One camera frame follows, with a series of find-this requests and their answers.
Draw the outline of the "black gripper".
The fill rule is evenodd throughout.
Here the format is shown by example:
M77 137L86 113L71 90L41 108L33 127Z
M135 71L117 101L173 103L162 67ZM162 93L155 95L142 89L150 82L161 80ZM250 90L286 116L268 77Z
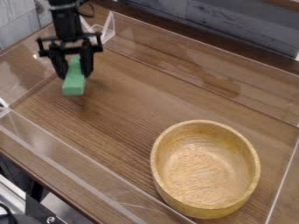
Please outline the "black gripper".
M103 51L101 32L83 31L81 23L81 12L78 6L51 7L55 35L38 38L39 55L50 57L58 76L65 80L70 69L69 61L63 54L81 53L81 69L86 77L94 71L94 53ZM69 43L79 40L97 39L97 43L85 42L82 46L67 47Z

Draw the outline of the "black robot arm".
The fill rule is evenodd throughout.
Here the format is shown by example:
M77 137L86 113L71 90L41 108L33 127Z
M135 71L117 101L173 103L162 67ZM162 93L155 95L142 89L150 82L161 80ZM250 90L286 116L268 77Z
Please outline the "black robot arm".
M49 57L58 76L65 80L71 70L67 55L79 55L79 68L86 78L94 72L94 55L103 52L102 33L83 31L82 17L93 18L95 13L81 12L81 6L90 0L49 0L55 35L39 37L39 56Z

